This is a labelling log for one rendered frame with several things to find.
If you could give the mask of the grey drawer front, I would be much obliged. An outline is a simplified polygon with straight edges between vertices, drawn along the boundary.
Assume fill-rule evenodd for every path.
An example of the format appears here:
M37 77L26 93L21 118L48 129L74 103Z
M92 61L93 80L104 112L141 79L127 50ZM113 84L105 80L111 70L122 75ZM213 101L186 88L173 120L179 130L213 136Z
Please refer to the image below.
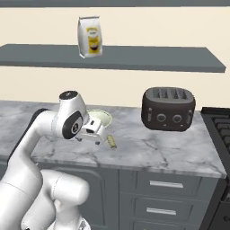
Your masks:
M188 201L163 199L163 198L131 198L130 212L135 217L141 217L144 219L157 219L157 220L169 220L169 221L182 221L190 217L190 213L193 210L193 205ZM147 213L146 208L159 208L175 210L176 216Z
M131 230L198 230L196 226L179 226L163 223L134 221Z
M217 182L214 179L192 175L159 172L133 172L133 186L136 191L147 195L197 197L212 194ZM183 189L150 186L149 181L167 181L183 184Z

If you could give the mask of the pale green bowl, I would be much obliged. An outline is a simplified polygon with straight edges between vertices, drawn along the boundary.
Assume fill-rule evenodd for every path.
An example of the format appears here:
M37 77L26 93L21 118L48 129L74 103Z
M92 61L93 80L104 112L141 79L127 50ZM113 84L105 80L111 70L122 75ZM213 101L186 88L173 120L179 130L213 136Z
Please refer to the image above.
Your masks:
M89 110L88 113L92 117L99 119L105 128L107 128L112 122L112 116L107 111Z

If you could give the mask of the dark brown toaster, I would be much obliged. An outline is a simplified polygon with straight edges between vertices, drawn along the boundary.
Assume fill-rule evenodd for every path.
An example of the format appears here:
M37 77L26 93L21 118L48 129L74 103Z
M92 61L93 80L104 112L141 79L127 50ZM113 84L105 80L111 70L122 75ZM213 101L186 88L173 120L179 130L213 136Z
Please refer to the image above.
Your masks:
M194 95L178 87L151 87L142 98L141 120L152 130L185 131L196 106Z

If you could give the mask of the olive green stick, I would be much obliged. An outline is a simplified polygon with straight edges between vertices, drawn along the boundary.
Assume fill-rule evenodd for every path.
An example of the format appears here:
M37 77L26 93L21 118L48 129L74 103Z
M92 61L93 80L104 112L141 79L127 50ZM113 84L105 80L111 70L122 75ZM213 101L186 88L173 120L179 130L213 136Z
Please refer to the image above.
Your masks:
M107 140L111 148L117 148L115 140L112 135L108 135Z

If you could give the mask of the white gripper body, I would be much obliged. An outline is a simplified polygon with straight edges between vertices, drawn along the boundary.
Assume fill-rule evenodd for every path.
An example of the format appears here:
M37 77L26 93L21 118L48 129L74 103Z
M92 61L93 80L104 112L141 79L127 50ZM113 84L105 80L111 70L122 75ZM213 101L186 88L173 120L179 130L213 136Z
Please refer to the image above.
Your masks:
M85 130L81 130L75 137L80 137L81 139L86 139L89 141L100 141L104 142L105 141L105 136L100 135L99 133L87 133Z

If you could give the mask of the white and yellow flour bag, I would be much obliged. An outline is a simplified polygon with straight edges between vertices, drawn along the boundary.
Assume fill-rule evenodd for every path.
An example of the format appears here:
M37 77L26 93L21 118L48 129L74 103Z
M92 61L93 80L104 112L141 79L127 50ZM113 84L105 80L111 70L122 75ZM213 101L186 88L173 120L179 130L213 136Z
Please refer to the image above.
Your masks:
M80 17L77 25L79 55L95 58L102 55L102 29L99 16Z

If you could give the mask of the grey wall shelf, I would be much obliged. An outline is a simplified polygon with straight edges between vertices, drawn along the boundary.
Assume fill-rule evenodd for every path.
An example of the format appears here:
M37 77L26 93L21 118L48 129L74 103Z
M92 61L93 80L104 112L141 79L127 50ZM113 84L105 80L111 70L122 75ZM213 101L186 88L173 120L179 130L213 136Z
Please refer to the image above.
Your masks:
M76 45L5 44L0 66L224 73L206 48L105 46L99 57L82 58Z

